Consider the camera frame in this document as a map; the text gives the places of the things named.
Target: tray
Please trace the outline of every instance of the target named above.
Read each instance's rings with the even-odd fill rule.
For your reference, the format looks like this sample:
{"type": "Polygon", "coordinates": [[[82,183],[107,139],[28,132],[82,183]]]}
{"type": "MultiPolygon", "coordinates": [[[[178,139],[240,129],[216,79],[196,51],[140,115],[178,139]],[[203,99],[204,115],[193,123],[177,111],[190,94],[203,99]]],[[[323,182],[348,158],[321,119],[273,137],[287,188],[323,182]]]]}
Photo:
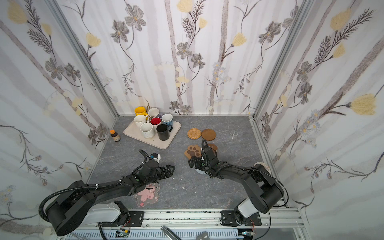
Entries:
{"type": "Polygon", "coordinates": [[[155,132],[155,136],[151,139],[146,139],[141,135],[140,129],[136,126],[135,121],[132,121],[126,129],[124,129],[123,133],[124,135],[127,135],[128,137],[134,138],[136,140],[145,142],[149,145],[152,145],[154,147],[160,148],[160,149],[166,149],[169,144],[172,142],[173,138],[176,136],[176,133],[181,128],[181,123],[173,121],[173,129],[169,133],[169,139],[166,141],[161,141],[159,139],[159,136],[157,135],[157,131],[155,132]]]}

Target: yellow mug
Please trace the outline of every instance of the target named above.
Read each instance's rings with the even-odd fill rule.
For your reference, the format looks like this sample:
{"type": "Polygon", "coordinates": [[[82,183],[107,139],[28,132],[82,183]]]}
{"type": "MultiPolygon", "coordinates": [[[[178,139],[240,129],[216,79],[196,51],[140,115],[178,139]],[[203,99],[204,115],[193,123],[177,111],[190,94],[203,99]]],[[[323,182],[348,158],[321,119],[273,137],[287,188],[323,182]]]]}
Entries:
{"type": "Polygon", "coordinates": [[[137,115],[148,115],[145,111],[145,107],[137,107],[135,108],[135,114],[137,115]]]}

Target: black mug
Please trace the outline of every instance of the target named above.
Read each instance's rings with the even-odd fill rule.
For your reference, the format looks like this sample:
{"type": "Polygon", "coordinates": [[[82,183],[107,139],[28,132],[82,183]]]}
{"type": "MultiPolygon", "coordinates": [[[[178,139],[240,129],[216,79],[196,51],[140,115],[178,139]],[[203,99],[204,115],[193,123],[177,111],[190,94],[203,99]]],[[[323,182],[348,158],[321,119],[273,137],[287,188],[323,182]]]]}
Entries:
{"type": "Polygon", "coordinates": [[[156,131],[161,141],[169,139],[169,133],[172,131],[172,125],[160,124],[157,126],[156,131]]]}

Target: gray marble tabletop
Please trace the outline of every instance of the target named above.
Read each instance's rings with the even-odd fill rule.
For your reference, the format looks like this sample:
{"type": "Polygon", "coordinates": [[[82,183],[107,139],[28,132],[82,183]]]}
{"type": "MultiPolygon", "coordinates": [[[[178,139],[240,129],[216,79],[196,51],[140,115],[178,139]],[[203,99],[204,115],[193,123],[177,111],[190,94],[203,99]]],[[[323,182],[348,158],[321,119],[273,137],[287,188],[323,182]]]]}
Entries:
{"type": "Polygon", "coordinates": [[[114,142],[110,137],[94,168],[89,183],[103,183],[128,175],[144,160],[138,152],[143,149],[148,154],[161,154],[160,166],[170,164],[176,167],[173,177],[160,180],[156,199],[142,201],[141,196],[119,197],[128,209],[223,209],[234,208],[247,194],[241,184],[231,180],[211,179],[200,174],[188,165],[184,151],[189,145],[201,144],[202,138],[192,140],[187,131],[198,128],[201,131],[211,128],[216,138],[208,143],[218,147],[218,157],[239,166],[253,166],[261,162],[259,148],[248,117],[174,117],[181,128],[165,150],[143,143],[123,134],[123,130],[133,121],[133,117],[119,117],[113,129],[121,140],[114,142]]]}

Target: wall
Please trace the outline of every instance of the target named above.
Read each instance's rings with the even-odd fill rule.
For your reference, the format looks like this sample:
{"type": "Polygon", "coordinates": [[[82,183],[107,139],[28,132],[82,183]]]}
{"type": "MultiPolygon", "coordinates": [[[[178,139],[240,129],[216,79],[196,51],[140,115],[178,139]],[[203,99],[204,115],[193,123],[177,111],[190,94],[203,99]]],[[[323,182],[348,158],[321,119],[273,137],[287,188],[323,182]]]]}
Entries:
{"type": "Polygon", "coordinates": [[[312,239],[382,239],[384,4],[315,1],[257,116],[312,239]]]}
{"type": "Polygon", "coordinates": [[[40,202],[87,181],[114,118],[44,1],[0,6],[0,238],[51,239],[40,202]]]}
{"type": "Polygon", "coordinates": [[[301,3],[58,2],[120,114],[250,114],[301,3]]]}

